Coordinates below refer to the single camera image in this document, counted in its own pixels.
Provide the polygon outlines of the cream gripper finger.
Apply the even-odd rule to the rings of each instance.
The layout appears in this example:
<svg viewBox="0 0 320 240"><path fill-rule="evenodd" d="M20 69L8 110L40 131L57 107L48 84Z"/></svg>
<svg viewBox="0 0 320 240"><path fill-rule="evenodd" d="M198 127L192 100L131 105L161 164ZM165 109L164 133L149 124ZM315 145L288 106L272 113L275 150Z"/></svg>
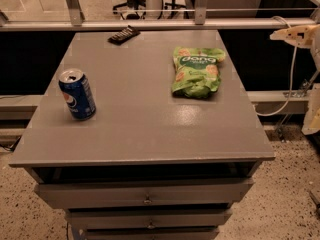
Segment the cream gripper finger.
<svg viewBox="0 0 320 240"><path fill-rule="evenodd" d="M316 25L300 25L274 31L271 40L282 40L296 47L310 47L314 39Z"/></svg>

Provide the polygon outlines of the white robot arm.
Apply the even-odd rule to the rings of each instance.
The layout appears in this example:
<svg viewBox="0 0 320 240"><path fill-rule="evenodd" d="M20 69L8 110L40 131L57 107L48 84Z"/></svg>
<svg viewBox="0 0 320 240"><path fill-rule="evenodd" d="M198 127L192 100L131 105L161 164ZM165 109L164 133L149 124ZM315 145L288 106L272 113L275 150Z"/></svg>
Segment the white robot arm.
<svg viewBox="0 0 320 240"><path fill-rule="evenodd" d="M300 25L276 30L270 35L270 39L282 40L292 46L310 50L316 72L310 79L311 91L302 133L315 134L320 131L320 83L315 83L320 75L320 25Z"/></svg>

